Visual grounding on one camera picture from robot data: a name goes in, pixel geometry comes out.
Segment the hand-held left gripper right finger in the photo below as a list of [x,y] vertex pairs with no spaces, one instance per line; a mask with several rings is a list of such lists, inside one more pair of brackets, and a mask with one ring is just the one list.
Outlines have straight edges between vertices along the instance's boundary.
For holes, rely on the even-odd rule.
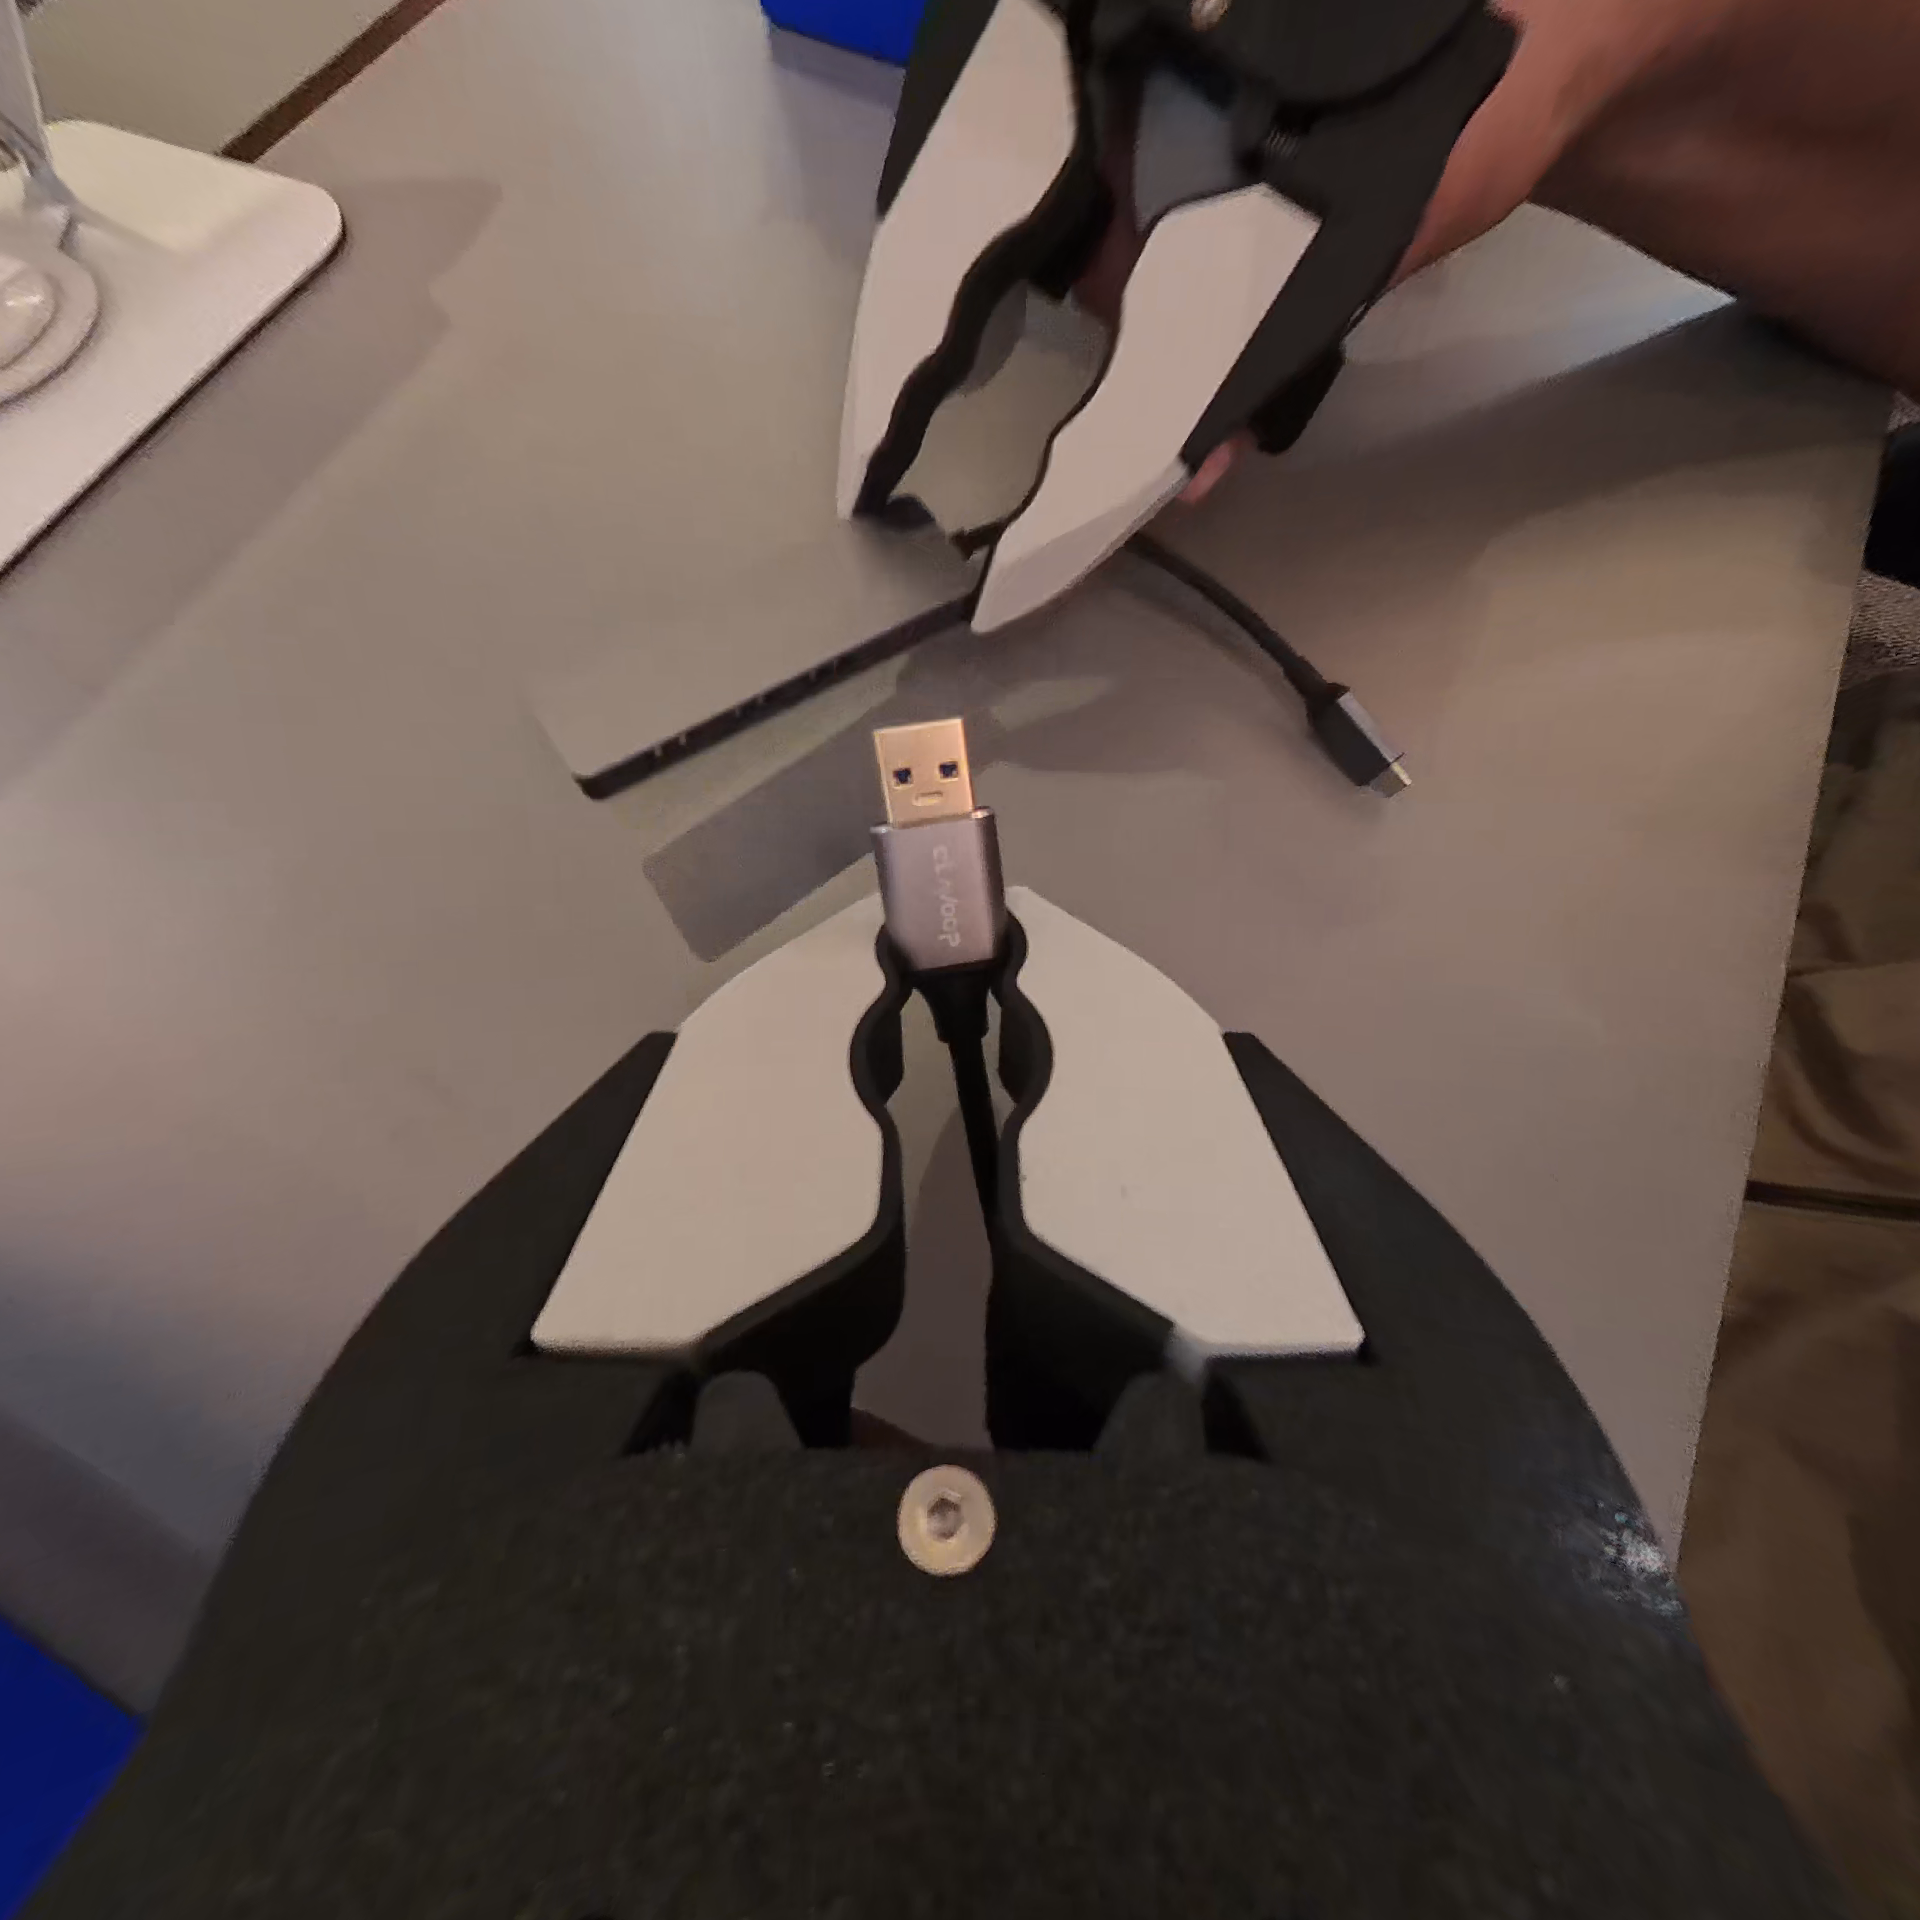
[[1359,1316],[1225,1030],[1169,976],[1016,886],[1000,970],[987,1426],[1089,1450],[1126,1388],[1351,1362]]

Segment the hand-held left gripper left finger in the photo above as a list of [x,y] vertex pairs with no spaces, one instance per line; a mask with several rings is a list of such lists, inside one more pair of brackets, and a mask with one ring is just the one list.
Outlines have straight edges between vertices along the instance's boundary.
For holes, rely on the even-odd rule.
[[671,1035],[531,1330],[559,1360],[763,1376],[843,1450],[905,1305],[908,988],[876,896],[734,976]]

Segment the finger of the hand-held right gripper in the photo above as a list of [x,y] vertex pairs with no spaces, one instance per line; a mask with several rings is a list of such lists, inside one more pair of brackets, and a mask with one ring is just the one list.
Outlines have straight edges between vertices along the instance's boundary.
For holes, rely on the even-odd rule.
[[1182,494],[1189,454],[1318,219],[1269,185],[1168,209],[1124,282],[1111,358],[1047,444],[982,569],[974,633],[1045,610]]
[[927,4],[902,74],[859,283],[837,513],[876,519],[1016,291],[1070,294],[1112,225],[1112,4]]

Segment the blue plastic bin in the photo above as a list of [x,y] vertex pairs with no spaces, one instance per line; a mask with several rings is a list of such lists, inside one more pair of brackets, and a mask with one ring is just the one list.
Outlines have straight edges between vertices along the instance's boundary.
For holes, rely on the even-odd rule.
[[766,22],[782,32],[902,66],[927,3],[758,3]]
[[127,1760],[139,1720],[1,1624],[1,1915],[13,1915]]

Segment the grey usb hub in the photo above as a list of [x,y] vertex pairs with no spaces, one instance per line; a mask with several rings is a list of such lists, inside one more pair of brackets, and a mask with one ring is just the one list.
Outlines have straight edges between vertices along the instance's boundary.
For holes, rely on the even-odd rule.
[[916,497],[753,564],[535,683],[567,777],[606,800],[868,667],[961,632],[997,522],[945,530]]

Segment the person's right forearm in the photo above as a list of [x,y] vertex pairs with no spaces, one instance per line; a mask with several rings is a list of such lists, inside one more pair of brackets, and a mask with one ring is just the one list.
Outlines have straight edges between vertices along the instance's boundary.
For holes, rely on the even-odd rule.
[[1673,4],[1537,200],[1916,398],[1918,4]]

